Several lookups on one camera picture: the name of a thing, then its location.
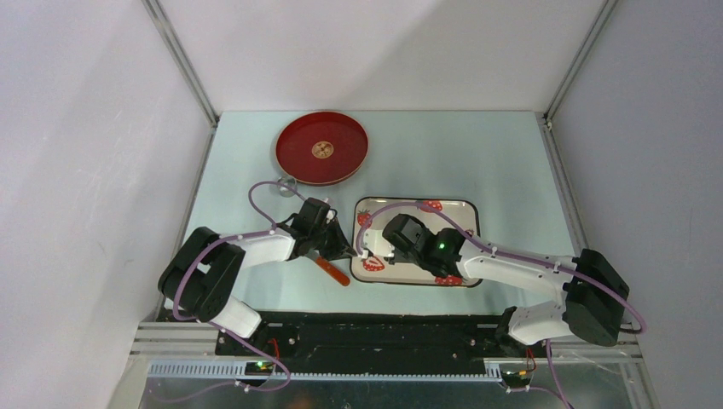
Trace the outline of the strawberry print tray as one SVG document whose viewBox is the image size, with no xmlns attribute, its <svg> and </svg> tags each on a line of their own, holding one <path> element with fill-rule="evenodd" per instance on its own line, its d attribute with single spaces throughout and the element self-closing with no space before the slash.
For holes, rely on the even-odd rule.
<svg viewBox="0 0 723 409">
<path fill-rule="evenodd" d="M 408 201 L 408 198 L 366 197 L 360 199 L 355 207 L 356 221 L 353 227 L 351 243 L 356 242 L 356 236 L 361 227 L 374 212 L 386 205 Z M 388 210 L 374 217 L 370 228 L 365 231 L 365 235 L 381 233 L 391 218 L 400 213 L 418 218 L 433 233 L 443 228 L 449 228 L 451 224 L 437 216 L 435 214 L 437 210 L 464 228 L 468 234 L 474 236 L 479 233 L 477 208 L 474 204 L 462 199 L 417 199 L 416 201 L 426 207 L 423 210 L 415 206 Z M 474 287 L 482 282 L 480 279 L 439 278 L 412 263 L 389 262 L 389 254 L 388 251 L 374 250 L 373 254 L 367 259 L 359 257 L 352 259 L 350 261 L 351 275 L 361 282 L 391 285 Z"/>
</svg>

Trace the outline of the small clear glass cup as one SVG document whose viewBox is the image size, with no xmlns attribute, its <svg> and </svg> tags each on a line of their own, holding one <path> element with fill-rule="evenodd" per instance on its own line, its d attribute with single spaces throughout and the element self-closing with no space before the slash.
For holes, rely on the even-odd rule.
<svg viewBox="0 0 723 409">
<path fill-rule="evenodd" d="M 291 198 L 296 196 L 297 181 L 292 176 L 282 176 L 276 180 L 278 193 L 283 198 Z"/>
</svg>

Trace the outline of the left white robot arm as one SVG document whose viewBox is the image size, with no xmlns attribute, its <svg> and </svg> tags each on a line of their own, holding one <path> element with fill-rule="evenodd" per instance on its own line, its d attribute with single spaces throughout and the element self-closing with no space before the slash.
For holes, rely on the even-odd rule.
<svg viewBox="0 0 723 409">
<path fill-rule="evenodd" d="M 248 354 L 261 354 L 268 347 L 269 331 L 261 326 L 259 312 L 233 296 L 239 272 L 300 257 L 327 268 L 354 256 L 336 210 L 310 198 L 268 230 L 223 237 L 208 227 L 196 228 L 160 275 L 158 290 L 173 302 L 177 320 L 231 331 Z"/>
</svg>

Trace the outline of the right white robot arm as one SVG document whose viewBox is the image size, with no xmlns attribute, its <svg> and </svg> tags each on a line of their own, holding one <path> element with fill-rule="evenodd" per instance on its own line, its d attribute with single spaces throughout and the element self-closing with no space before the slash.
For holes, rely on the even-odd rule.
<svg viewBox="0 0 723 409">
<path fill-rule="evenodd" d="M 599 252 L 578 256 L 514 253 L 456 227 L 432 232 L 407 214 L 380 233 L 394 261 L 412 263 L 440 279 L 490 280 L 547 297 L 532 307 L 509 307 L 496 332 L 499 351 L 521 354 L 542 340 L 576 336 L 611 347 L 622 329 L 629 287 Z"/>
</svg>

